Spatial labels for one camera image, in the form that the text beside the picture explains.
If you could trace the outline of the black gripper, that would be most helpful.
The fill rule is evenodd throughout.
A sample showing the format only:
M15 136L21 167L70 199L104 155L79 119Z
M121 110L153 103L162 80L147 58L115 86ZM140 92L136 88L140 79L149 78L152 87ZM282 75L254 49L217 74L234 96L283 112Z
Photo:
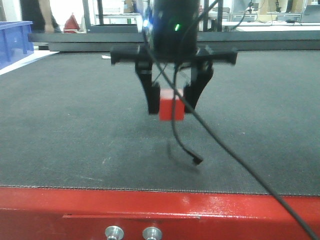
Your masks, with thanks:
M135 72L142 85L149 115L160 111L160 85L152 81L154 63L191 64L190 83L183 97L195 109L213 77L213 62L235 65L235 49L213 50L197 45L199 6L197 0L153 0L145 11L142 28L144 42L137 46L114 47L111 64L135 62Z

